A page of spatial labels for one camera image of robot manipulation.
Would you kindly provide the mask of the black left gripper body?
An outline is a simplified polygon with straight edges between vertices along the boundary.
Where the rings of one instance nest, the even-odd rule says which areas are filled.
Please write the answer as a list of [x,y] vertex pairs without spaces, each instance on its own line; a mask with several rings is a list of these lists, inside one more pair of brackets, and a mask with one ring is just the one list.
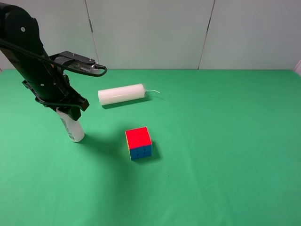
[[23,68],[22,84],[45,107],[74,107],[75,90],[62,68]]

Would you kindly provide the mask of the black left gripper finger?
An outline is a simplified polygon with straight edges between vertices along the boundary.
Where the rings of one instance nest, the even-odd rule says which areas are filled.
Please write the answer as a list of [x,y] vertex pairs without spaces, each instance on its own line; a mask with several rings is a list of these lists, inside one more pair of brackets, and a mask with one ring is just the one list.
[[86,98],[82,97],[78,92],[72,90],[62,102],[62,106],[77,107],[82,111],[86,111],[89,107],[89,102]]
[[68,115],[74,121],[81,117],[81,108],[77,106],[58,106],[56,111]]

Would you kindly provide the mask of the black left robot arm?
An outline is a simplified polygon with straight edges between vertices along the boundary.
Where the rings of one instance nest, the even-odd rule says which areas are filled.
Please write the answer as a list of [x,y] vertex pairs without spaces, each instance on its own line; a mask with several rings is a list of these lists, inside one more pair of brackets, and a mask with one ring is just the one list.
[[35,100],[77,121],[89,102],[70,85],[65,65],[54,62],[40,40],[37,20],[21,7],[0,5],[0,50],[24,78]]

